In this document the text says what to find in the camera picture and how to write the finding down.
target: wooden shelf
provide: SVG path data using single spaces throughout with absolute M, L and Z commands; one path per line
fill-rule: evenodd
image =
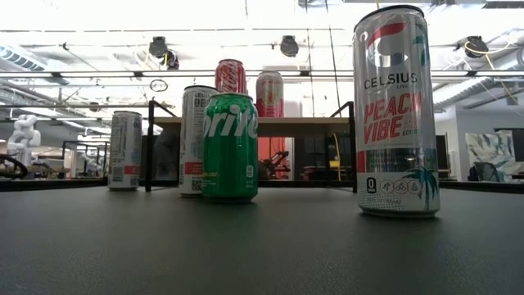
M 155 118 L 155 124 L 179 133 L 182 118 Z M 336 132 L 350 132 L 348 118 L 259 118 L 259 137 L 322 136 Z

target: white can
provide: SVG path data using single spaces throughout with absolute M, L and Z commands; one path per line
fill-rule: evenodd
M 218 93 L 216 88 L 209 86 L 193 85 L 184 89 L 178 173 L 178 190 L 182 197 L 202 194 L 204 116 L 210 97 Z
M 115 111 L 111 122 L 111 154 L 107 187 L 134 190 L 140 182 L 142 115 Z

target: silver can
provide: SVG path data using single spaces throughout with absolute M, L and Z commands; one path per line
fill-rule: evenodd
M 111 122 L 111 148 L 107 187 L 134 190 L 140 183 L 142 115 L 115 111 Z
M 353 49 L 359 206 L 380 216 L 434 216 L 440 198 L 422 10 L 370 13 L 355 26 Z
M 201 85 L 188 86 L 184 89 L 178 173 L 178 190 L 182 197 L 202 195 L 204 116 L 210 97 L 218 93 L 216 88 Z

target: aluminum can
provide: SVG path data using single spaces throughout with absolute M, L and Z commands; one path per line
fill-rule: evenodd
M 246 70 L 242 62 L 233 59 L 219 61 L 215 70 L 215 87 L 220 93 L 247 94 Z
M 218 93 L 209 86 L 193 85 L 184 89 L 178 173 L 178 190 L 182 197 L 202 195 L 204 116 L 210 97 Z
M 111 148 L 107 187 L 110 190 L 134 190 L 140 183 L 142 115 L 133 111 L 115 111 L 111 121 Z
M 422 11 L 398 5 L 365 16 L 353 49 L 359 206 L 380 216 L 434 216 L 440 198 Z
M 214 95 L 204 119 L 204 197 L 250 202 L 258 193 L 258 114 L 247 95 Z
M 256 80 L 256 110 L 260 117 L 284 116 L 284 82 L 280 73 L 260 73 Z

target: black table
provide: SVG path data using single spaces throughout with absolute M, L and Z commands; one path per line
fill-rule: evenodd
M 524 197 L 442 190 L 432 220 L 349 191 L 0 193 L 0 294 L 522 294 Z

